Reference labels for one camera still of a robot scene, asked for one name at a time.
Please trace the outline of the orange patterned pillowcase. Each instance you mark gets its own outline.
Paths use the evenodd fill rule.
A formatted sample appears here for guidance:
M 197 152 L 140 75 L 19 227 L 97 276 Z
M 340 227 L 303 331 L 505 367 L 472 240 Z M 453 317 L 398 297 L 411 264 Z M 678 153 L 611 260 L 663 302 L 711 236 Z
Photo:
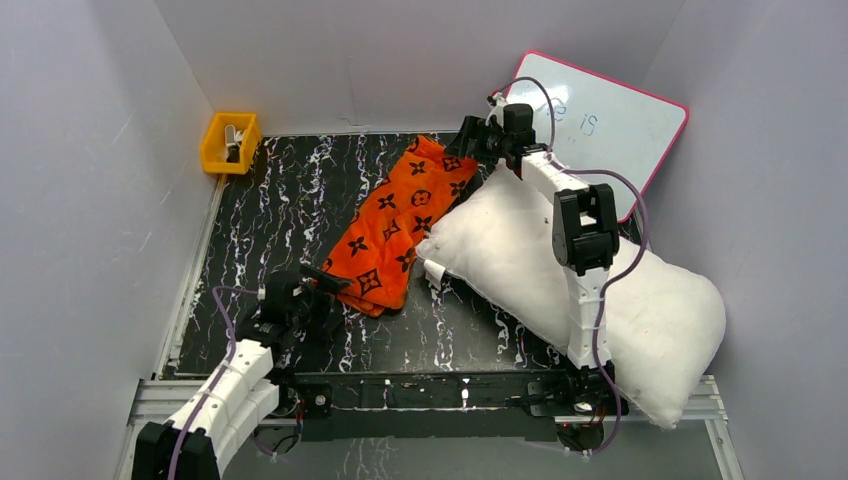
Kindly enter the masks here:
M 370 317 L 404 306 L 417 245 L 478 172 L 472 158 L 450 156 L 418 136 L 358 207 L 322 270 L 350 285 L 336 298 Z

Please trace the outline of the white pillow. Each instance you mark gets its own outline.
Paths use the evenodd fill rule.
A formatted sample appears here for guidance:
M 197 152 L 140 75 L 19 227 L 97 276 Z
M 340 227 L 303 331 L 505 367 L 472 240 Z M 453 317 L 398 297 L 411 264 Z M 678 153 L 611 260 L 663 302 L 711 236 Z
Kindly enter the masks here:
M 416 247 L 428 271 L 465 281 L 564 353 L 569 287 L 552 249 L 553 207 L 498 166 Z M 615 382 L 658 427 L 674 429 L 725 334 L 722 297 L 706 277 L 646 252 L 605 302 Z

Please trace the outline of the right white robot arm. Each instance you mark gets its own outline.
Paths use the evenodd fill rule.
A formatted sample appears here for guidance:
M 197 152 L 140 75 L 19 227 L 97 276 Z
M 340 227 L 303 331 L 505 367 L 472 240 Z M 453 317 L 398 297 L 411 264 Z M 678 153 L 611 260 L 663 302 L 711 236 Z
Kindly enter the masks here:
M 500 94 L 487 102 L 487 116 L 465 117 L 447 152 L 505 160 L 552 205 L 552 250 L 572 288 L 567 356 L 579 370 L 604 368 L 611 361 L 605 344 L 606 284 L 620 247 L 614 192 L 607 184 L 582 180 L 558 161 L 551 146 L 536 140 L 530 105 L 509 103 Z

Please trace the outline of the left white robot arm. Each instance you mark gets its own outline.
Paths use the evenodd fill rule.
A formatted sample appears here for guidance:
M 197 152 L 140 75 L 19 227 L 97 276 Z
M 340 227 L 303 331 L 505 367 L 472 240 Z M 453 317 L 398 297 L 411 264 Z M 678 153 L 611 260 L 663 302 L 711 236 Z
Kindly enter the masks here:
M 327 415 L 332 390 L 300 385 L 276 364 L 295 333 L 332 333 L 328 316 L 352 284 L 302 264 L 270 274 L 256 290 L 213 288 L 225 355 L 175 413 L 141 428 L 131 478 L 219 479 L 247 441 L 271 458 L 289 453 L 303 438 L 305 419 Z

